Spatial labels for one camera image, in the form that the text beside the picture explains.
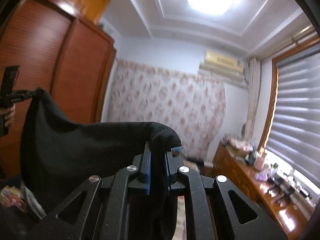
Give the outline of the person's left hand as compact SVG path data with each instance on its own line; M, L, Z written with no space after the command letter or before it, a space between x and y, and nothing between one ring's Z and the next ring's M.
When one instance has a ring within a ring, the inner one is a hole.
M16 112L16 107L13 105L10 108L0 108L0 114L4 116L4 126L6 128L10 128L12 124L14 123L15 120L15 112Z

